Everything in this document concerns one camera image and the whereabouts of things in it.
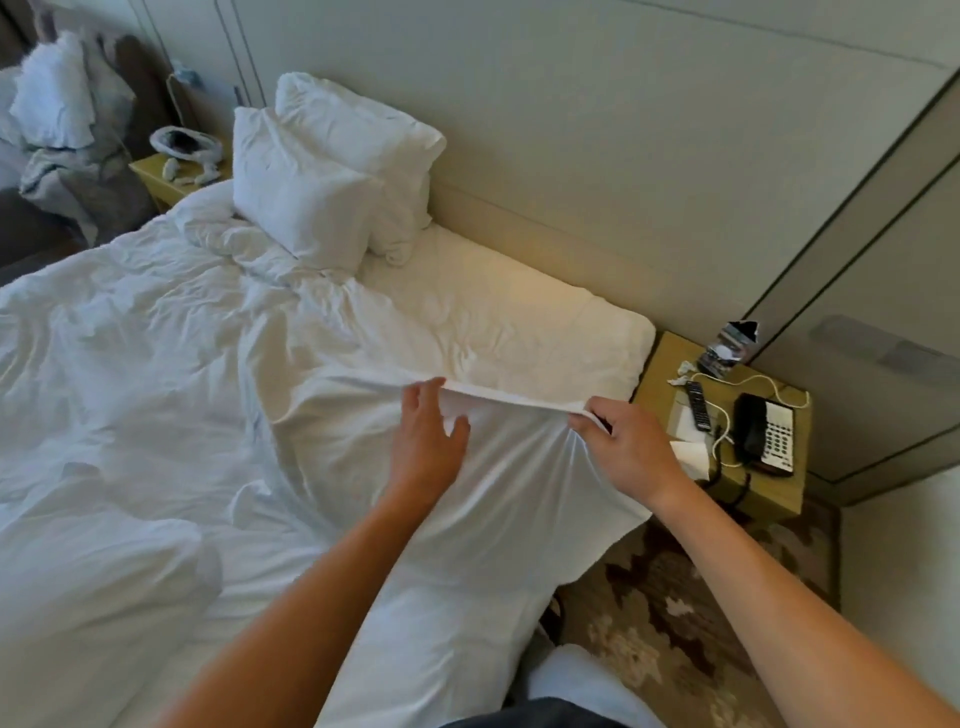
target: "patterned carpet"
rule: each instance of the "patterned carpet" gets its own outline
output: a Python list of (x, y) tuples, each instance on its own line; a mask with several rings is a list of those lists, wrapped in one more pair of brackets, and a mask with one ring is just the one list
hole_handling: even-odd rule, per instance
[[(838, 528), (835, 511), (809, 502), (753, 535), (835, 605)], [(659, 523), (628, 534), (560, 595), (562, 641), (612, 668), (668, 728), (783, 728), (707, 585)]]

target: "remote control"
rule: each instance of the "remote control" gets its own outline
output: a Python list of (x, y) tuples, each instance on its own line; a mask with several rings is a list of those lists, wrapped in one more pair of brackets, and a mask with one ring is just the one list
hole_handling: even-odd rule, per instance
[(689, 381), (684, 385), (686, 398), (690, 400), (690, 411), (693, 413), (693, 423), (701, 432), (710, 432), (710, 415), (707, 412), (707, 399), (704, 397), (703, 386), (696, 381)]

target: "white pants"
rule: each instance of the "white pants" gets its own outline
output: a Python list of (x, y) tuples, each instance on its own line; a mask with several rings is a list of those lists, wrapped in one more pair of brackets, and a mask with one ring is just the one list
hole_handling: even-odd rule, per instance
[(558, 697), (628, 728), (664, 728), (647, 704), (578, 644), (554, 647), (538, 628), (511, 687), (517, 703)]

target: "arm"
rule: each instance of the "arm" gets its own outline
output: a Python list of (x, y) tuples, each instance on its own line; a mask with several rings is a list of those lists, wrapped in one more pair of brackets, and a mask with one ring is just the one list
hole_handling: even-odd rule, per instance
[(441, 378), (407, 387), (390, 483), (369, 515), (201, 674), (158, 728), (310, 728), (373, 600), (407, 542), (449, 488), (469, 424), (444, 433)]
[(656, 418), (593, 398), (570, 426), (684, 547), (791, 728), (960, 726), (960, 714), (778, 564), (681, 470)]

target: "person's left hand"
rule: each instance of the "person's left hand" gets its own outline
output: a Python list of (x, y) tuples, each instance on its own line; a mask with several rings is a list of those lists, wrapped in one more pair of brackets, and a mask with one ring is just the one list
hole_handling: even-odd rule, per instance
[(390, 458), (387, 494), (424, 509), (424, 517), (456, 480), (470, 436), (464, 415), (457, 418), (449, 436), (444, 431), (439, 395), (445, 381), (438, 376), (404, 388), (403, 414)]

